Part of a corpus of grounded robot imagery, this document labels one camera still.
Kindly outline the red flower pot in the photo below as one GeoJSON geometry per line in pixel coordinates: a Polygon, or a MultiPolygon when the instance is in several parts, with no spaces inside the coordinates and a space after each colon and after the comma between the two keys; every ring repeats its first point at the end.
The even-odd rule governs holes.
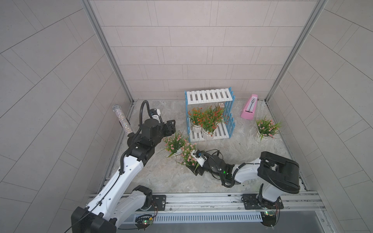
{"type": "Polygon", "coordinates": [[[188,117],[190,119],[190,123],[192,126],[192,130],[195,133],[201,133],[202,132],[202,108],[194,107],[188,112],[188,117]]]}
{"type": "Polygon", "coordinates": [[[209,106],[202,117],[202,128],[206,139],[213,139],[218,125],[223,122],[224,108],[219,105],[209,106]]]}

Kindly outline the red flower pot front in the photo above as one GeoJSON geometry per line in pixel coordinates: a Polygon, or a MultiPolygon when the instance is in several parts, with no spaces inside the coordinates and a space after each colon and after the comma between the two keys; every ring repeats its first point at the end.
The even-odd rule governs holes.
{"type": "Polygon", "coordinates": [[[202,128],[206,139],[213,139],[218,125],[223,122],[224,108],[219,105],[209,106],[202,117],[202,128]]]}

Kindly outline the blue white wooden rack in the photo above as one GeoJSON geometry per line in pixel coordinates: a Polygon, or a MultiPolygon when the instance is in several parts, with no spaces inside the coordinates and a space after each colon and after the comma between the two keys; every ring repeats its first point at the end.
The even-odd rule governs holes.
{"type": "Polygon", "coordinates": [[[234,100],[231,87],[186,91],[186,125],[189,141],[230,138],[236,126],[231,113],[234,100]]]}

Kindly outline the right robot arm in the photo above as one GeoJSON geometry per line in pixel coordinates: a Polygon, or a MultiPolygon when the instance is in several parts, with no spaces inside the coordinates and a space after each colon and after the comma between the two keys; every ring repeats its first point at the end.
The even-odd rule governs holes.
{"type": "Polygon", "coordinates": [[[219,154],[219,150],[210,154],[193,149],[183,157],[185,165],[195,175],[210,173],[226,188],[248,180],[265,180],[268,185],[261,186],[256,197],[260,203],[274,203],[284,193],[298,194],[300,191],[299,164],[293,160],[263,151],[260,157],[252,162],[231,165],[220,158],[219,154]]]}

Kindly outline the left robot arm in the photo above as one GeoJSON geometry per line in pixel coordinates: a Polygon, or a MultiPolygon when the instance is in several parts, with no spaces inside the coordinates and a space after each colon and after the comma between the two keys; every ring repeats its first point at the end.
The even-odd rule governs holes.
{"type": "Polygon", "coordinates": [[[152,205],[152,190],[137,186],[125,199],[122,198],[132,180],[154,155],[156,146],[164,137],[176,132],[175,120],[163,122],[156,109],[150,109],[148,101],[143,101],[149,118],[139,121],[139,129],[134,133],[124,116],[119,121],[128,136],[128,149],[121,155],[119,170],[109,183],[85,208],[77,207],[71,216],[69,230],[74,233],[115,233],[135,211],[152,205]]]}

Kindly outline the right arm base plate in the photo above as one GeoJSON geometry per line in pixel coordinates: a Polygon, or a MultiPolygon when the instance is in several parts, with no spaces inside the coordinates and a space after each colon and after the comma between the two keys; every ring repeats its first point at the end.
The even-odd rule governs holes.
{"type": "Polygon", "coordinates": [[[257,194],[242,194],[241,201],[246,210],[277,210],[284,208],[281,197],[278,197],[276,202],[272,203],[266,199],[263,199],[262,202],[260,202],[256,196],[257,194]]]}

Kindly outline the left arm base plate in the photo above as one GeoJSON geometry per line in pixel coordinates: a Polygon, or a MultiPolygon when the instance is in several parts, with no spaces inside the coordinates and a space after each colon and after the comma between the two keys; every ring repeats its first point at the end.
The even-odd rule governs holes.
{"type": "Polygon", "coordinates": [[[145,204],[138,211],[164,211],[166,205],[166,195],[152,195],[146,197],[145,204]]]}

